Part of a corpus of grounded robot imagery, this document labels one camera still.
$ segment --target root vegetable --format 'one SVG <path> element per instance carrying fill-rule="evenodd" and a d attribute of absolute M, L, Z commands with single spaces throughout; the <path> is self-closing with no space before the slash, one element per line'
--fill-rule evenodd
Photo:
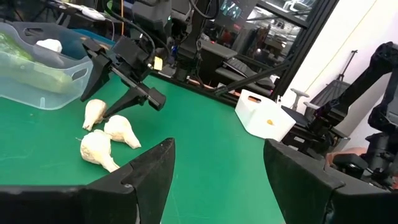
<path fill-rule="evenodd" d="M 101 130 L 88 133 L 81 140 L 80 154 L 85 161 L 101 164 L 109 172 L 119 168 L 111 157 L 111 140 Z"/>
<path fill-rule="evenodd" d="M 102 122 L 106 111 L 106 103 L 102 100 L 90 100 L 86 105 L 85 122 L 83 128 L 91 131 L 94 124 Z"/>
<path fill-rule="evenodd" d="M 105 123 L 104 132 L 111 136 L 113 141 L 125 142 L 133 149 L 141 147 L 136 135 L 133 133 L 127 118 L 114 115 Z"/>

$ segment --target black cable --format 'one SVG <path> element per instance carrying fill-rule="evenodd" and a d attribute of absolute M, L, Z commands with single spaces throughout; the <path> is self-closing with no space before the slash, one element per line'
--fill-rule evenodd
<path fill-rule="evenodd" d="M 207 5 L 206 14 L 207 14 L 207 12 L 210 10 L 210 7 L 211 7 L 211 1 L 210 1 L 209 4 Z M 200 39 L 201 33 L 203 33 L 203 31 L 205 30 L 205 26 L 206 26 L 206 20 L 203 20 L 203 21 L 201 22 L 201 25 L 200 25 L 200 32 L 199 32 L 199 36 L 197 37 L 197 41 Z M 188 39 L 188 36 L 189 36 L 189 34 L 187 34 L 187 35 L 181 40 L 181 42 L 179 43 L 179 45 L 181 45 L 185 40 L 187 40 L 187 39 Z"/>
<path fill-rule="evenodd" d="M 107 7 L 107 5 L 105 4 L 105 0 L 101 0 L 101 2 L 102 2 L 102 7 L 103 7 L 103 9 L 104 9 L 107 13 L 109 13 L 109 15 L 111 15 L 111 16 L 113 16 L 113 17 L 119 19 L 120 21 L 123 21 L 123 22 L 129 24 L 131 27 L 133 27 L 134 29 L 138 30 L 141 34 L 143 34 L 143 35 L 149 40 L 149 42 L 150 42 L 150 44 L 151 44 L 151 46 L 152 46 L 152 52 L 151 52 L 151 53 L 149 54 L 149 56 L 147 57 L 147 60 L 149 60 L 148 63 L 152 63 L 152 61 L 153 61 L 154 58 L 155 58 L 155 54 L 156 54 L 156 51 L 155 51 L 155 50 L 156 50 L 156 46 L 155 46 L 155 42 L 154 42 L 154 40 L 152 39 L 152 37 L 151 37 L 147 32 L 145 32 L 143 29 L 141 29 L 141 27 L 135 25 L 134 23 L 132 23 L 132 22 L 129 21 L 128 19 L 125 19 L 125 18 L 123 18 L 123 17 L 117 15 L 116 13 L 114 13 L 110 8 Z"/>
<path fill-rule="evenodd" d="M 171 52 L 170 52 L 170 49 L 167 47 L 167 44 L 165 43 L 165 42 L 163 42 L 163 40 L 161 40 L 159 37 L 157 37 L 155 34 L 153 34 L 152 32 L 148 32 L 148 34 L 153 38 L 153 39 L 155 39 L 156 41 L 158 41 L 162 46 L 163 46 L 163 48 L 165 48 L 166 49 L 166 51 L 167 51 L 167 58 L 171 55 Z"/>
<path fill-rule="evenodd" d="M 209 4 L 207 5 L 207 7 L 206 7 L 206 14 L 210 11 L 210 7 L 211 7 L 211 1 L 209 2 Z M 206 19 L 204 19 L 202 22 L 201 22 L 201 25 L 200 25 L 200 35 L 201 35 L 201 33 L 203 33 L 203 31 L 204 31 L 204 29 L 205 29 L 205 26 L 206 26 Z M 200 76 L 199 76 L 199 70 L 198 70 L 198 68 L 200 67 L 200 64 L 201 64 L 201 61 L 202 61 L 202 59 L 201 59 L 201 57 L 200 57 L 200 54 L 199 55 L 197 55 L 197 64 L 196 64 L 196 69 L 195 69 L 195 71 L 193 72 L 193 77 L 199 82 L 199 84 L 200 84 L 200 87 L 202 87 L 203 89 L 205 89 L 205 90 L 207 90 L 207 88 L 205 87 L 205 84 L 203 83 L 203 80 L 200 78 Z"/>
<path fill-rule="evenodd" d="M 195 9 L 195 12 L 198 12 L 199 15 L 201 15 L 202 17 L 204 17 L 205 19 L 215 19 L 218 16 L 218 13 L 220 12 L 220 0 L 216 0 L 216 13 L 214 16 L 208 16 L 206 14 L 204 14 L 203 12 L 201 12 L 197 5 L 193 2 L 193 0 L 189 0 L 189 2 L 191 3 L 192 7 Z"/>

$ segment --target robotic arm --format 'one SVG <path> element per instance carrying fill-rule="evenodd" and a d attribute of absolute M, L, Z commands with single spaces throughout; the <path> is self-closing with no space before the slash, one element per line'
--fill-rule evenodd
<path fill-rule="evenodd" d="M 339 170 L 384 189 L 392 189 L 392 176 L 398 171 L 398 45 L 380 45 L 369 67 L 337 99 L 316 110 L 309 130 L 319 135 L 328 134 L 347 115 L 348 107 L 383 75 L 392 72 L 380 105 L 373 108 L 368 123 L 381 133 L 368 136 L 368 152 L 361 157 L 354 154 L 338 155 L 333 163 Z"/>
<path fill-rule="evenodd" d="M 138 10 L 138 6 L 147 9 L 142 10 L 140 14 L 142 24 L 149 26 L 148 24 L 154 25 L 158 22 L 158 28 L 164 27 L 163 21 L 166 21 L 170 14 L 167 9 L 170 8 L 171 10 L 171 0 L 130 0 L 130 3 L 134 2 L 142 3 L 141 6 L 138 4 L 135 5 L 137 6 L 134 7 L 136 10 Z M 155 57 L 155 43 L 152 37 L 144 29 L 108 9 L 105 1 L 102 1 L 102 7 L 110 15 L 130 24 L 130 26 L 146 36 L 148 42 L 144 42 L 141 38 L 133 40 L 121 36 L 111 50 L 114 55 L 112 57 L 113 55 L 108 55 L 105 49 L 99 46 L 94 40 L 85 40 L 83 47 L 93 62 L 93 71 L 80 100 L 86 101 L 91 98 L 109 81 L 109 73 L 114 72 L 129 89 L 105 112 L 104 118 L 108 118 L 125 108 L 134 105 L 143 105 L 146 100 L 148 100 L 151 107 L 155 110 L 161 110 L 166 102 L 166 97 L 155 88 L 149 88 L 142 82 L 153 69 L 151 63 Z"/>

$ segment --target plastic container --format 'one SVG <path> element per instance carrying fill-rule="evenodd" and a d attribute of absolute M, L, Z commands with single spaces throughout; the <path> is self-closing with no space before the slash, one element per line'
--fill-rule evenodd
<path fill-rule="evenodd" d="M 83 93 L 93 63 L 81 44 L 81 34 L 56 24 L 15 22 L 0 23 L 0 37 L 13 39 L 21 52 L 10 54 L 0 42 L 0 97 L 56 110 Z M 62 52 L 35 45 L 45 39 L 59 40 Z"/>
<path fill-rule="evenodd" d="M 246 131 L 263 139 L 281 141 L 296 121 L 272 100 L 242 90 L 235 112 Z"/>

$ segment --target green table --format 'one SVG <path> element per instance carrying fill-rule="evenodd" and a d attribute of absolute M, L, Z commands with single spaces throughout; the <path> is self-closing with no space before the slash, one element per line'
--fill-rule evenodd
<path fill-rule="evenodd" d="M 120 112 L 142 148 L 112 142 L 112 156 L 122 166 L 175 138 L 174 177 L 162 224 L 283 223 L 264 168 L 264 140 L 245 132 L 234 109 L 153 77 L 145 83 L 167 96 L 166 105 L 160 112 L 148 104 Z M 95 98 L 111 105 L 125 91 L 113 78 Z M 2 184 L 88 184 L 107 174 L 80 157 L 79 139 L 88 133 L 81 128 L 85 103 L 75 100 L 44 111 L 0 98 L 0 107 Z"/>

